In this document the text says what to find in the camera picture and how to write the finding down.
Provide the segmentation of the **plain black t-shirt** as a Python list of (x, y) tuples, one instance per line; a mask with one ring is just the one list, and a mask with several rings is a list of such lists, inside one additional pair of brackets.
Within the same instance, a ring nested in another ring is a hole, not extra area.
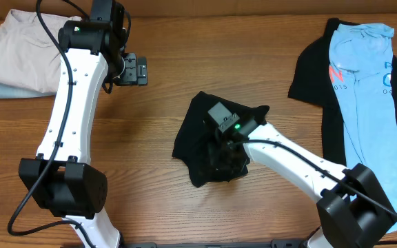
[(186, 164), (195, 187), (202, 187), (208, 182), (229, 182), (248, 173), (245, 165), (225, 162), (226, 151), (218, 147), (214, 133), (205, 126), (207, 111), (217, 103), (222, 103), (236, 114), (253, 114), (255, 117), (264, 117), (269, 111), (267, 105), (248, 107), (204, 92), (199, 92), (191, 100), (176, 136), (172, 156)]

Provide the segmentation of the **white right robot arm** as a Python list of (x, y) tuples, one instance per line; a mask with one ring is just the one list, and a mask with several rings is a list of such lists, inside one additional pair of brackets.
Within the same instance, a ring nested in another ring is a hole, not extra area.
[(212, 106), (205, 124), (215, 135), (211, 151), (216, 169), (260, 163), (307, 194), (315, 203), (320, 227), (302, 247), (374, 247), (396, 223), (393, 207), (370, 168), (327, 161), (295, 144), (264, 118), (239, 117), (222, 103)]

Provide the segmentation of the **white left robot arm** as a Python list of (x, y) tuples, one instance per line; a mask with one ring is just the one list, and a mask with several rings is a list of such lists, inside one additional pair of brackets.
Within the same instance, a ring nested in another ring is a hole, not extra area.
[(131, 18), (117, 1), (94, 1), (82, 21), (67, 21), (52, 41), (61, 75), (47, 131), (34, 158), (19, 164), (27, 199), (58, 225), (75, 230), (84, 247), (123, 247), (105, 210), (108, 182), (91, 165), (90, 139), (100, 92), (147, 85), (147, 61), (125, 51)]

